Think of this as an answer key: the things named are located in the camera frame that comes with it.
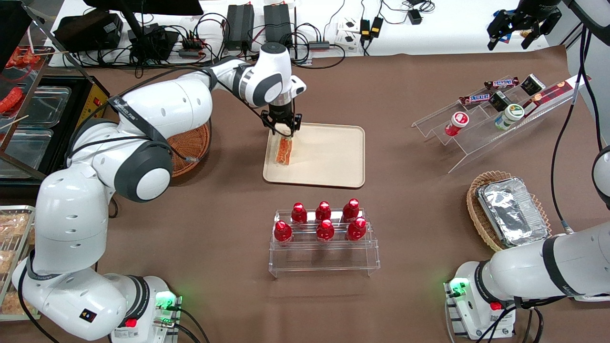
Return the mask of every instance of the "green indicator light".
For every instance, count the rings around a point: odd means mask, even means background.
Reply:
[[[176,301],[176,296],[174,293],[170,291],[164,291],[157,293],[156,296],[156,304],[158,307],[163,309],[167,308],[167,306],[171,306]]]

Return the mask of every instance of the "power supply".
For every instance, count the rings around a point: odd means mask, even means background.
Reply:
[[[229,51],[252,49],[254,33],[254,6],[229,5],[227,28],[224,31],[224,45]]]
[[[292,30],[288,5],[267,5],[265,12],[265,36],[267,42],[277,42],[285,46],[292,46]]]

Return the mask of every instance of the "brown surface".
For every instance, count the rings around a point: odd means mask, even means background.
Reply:
[[[359,190],[265,183],[266,130],[230,94],[216,92],[209,159],[158,200],[118,200],[121,213],[110,221],[100,272],[165,279],[184,296],[185,309],[199,319],[212,343],[449,342],[442,281],[463,262],[492,255],[466,210],[470,183],[488,170],[522,177],[548,209],[551,227],[560,231],[549,168],[567,107],[450,175],[455,162],[450,154],[411,124],[483,81],[530,73],[547,84],[568,78],[565,50],[355,57],[329,70],[296,68],[308,86],[297,100],[305,121],[366,130],[367,181]],[[94,74],[113,94],[136,83],[129,72]],[[556,175],[559,205],[575,230],[609,217],[590,178],[594,137],[592,118],[579,101]],[[274,280],[267,271],[274,211],[296,201],[311,208],[327,200],[338,207],[352,197],[360,199],[375,224],[381,270],[370,278],[337,272]],[[607,342],[610,337],[607,304],[563,300],[542,312],[543,342]],[[526,314],[518,317],[520,339]],[[46,319],[40,322],[62,343],[81,342]],[[0,342],[47,340],[29,323],[0,323]]]

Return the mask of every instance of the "acrylic stand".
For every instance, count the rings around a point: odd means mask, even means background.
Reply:
[[[510,78],[512,77],[506,76],[502,78],[502,80]],[[523,105],[531,98],[521,86],[505,88],[501,89],[501,91],[514,104]],[[489,92],[493,93],[494,91],[482,88],[468,96]],[[568,96],[549,108],[535,111],[527,118],[514,123],[506,131],[496,128],[494,121],[500,113],[487,101],[482,104],[470,106],[463,106],[459,101],[456,101],[455,103],[416,121],[411,127],[417,127],[424,137],[435,135],[443,145],[448,145],[451,142],[457,144],[462,151],[461,153],[464,154],[464,157],[451,168],[449,171],[449,173],[451,173],[456,168],[488,153],[500,143],[513,138],[516,134],[523,132],[526,129],[536,127],[542,122],[542,119],[546,118],[546,116],[543,116],[545,113],[571,99],[572,96]],[[445,126],[449,123],[451,116],[458,111],[467,113],[470,121],[457,135],[450,137],[445,134]]]
[[[348,224],[341,222],[342,209],[332,209],[331,221],[335,235],[329,242],[318,242],[315,233],[315,209],[307,210],[307,224],[294,224],[291,210],[278,210],[274,224],[283,220],[292,228],[291,242],[278,242],[273,236],[269,242],[269,272],[276,278],[282,272],[305,272],[314,270],[366,270],[370,276],[379,269],[379,247],[367,213],[361,209],[360,216],[367,220],[367,233],[357,241],[345,240]]]

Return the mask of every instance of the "snickers bar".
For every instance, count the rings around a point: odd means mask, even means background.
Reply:
[[[462,105],[464,105],[464,106],[468,106],[471,104],[483,103],[485,101],[489,101],[491,96],[492,95],[490,93],[473,95],[473,96],[461,96],[459,98],[459,102],[462,103]]]
[[[512,78],[508,80],[487,81],[484,83],[484,85],[487,89],[512,88],[519,85],[519,79]]]

